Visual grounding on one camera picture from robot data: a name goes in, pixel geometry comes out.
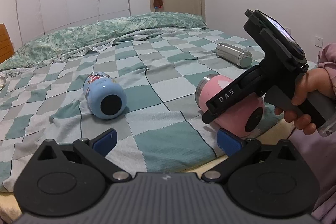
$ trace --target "checkered bedspread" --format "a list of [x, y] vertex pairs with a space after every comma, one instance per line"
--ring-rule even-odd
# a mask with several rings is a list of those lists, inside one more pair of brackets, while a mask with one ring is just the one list
[[[133, 175], [181, 171], [221, 156], [218, 128], [203, 124], [194, 100], [204, 76], [215, 71], [235, 79], [244, 72], [216, 57], [220, 42], [248, 47], [253, 65], [264, 57], [252, 40], [196, 29], [119, 42], [101, 52], [9, 77], [0, 92], [0, 190], [13, 190], [19, 173], [46, 138], [72, 143], [108, 128], [117, 130], [118, 143], [107, 158]], [[114, 120], [100, 120], [88, 109], [82, 88], [94, 71], [116, 77], [125, 89], [126, 110]], [[279, 119], [267, 105], [253, 134], [260, 135]]]

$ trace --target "blue bottle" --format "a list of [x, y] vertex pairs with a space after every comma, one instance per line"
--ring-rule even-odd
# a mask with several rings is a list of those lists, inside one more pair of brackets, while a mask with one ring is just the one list
[[100, 119], [116, 118], [126, 107], [124, 89], [104, 72], [90, 74], [84, 82], [83, 90], [89, 109]]

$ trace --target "wooden furniture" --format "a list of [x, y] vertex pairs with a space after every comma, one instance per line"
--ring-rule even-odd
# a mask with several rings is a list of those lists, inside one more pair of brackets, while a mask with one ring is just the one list
[[0, 63], [14, 54], [14, 49], [5, 24], [0, 24]]

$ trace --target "pink thermos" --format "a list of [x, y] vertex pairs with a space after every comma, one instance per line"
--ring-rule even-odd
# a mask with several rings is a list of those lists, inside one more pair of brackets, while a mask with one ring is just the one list
[[[195, 100], [199, 108], [206, 112], [206, 102], [224, 89], [232, 79], [217, 74], [203, 78], [198, 84]], [[248, 136], [259, 124], [264, 112], [263, 98], [252, 93], [242, 101], [226, 110], [215, 122], [222, 128], [229, 130], [238, 137]]]

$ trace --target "purple clothing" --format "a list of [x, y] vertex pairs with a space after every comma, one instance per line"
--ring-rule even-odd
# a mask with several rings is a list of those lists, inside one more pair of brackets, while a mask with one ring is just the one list
[[[336, 94], [336, 43], [319, 54], [318, 68], [329, 74]], [[320, 182], [320, 196], [312, 215], [324, 224], [336, 223], [336, 133], [322, 138], [317, 132], [306, 136], [295, 130], [289, 138]]]

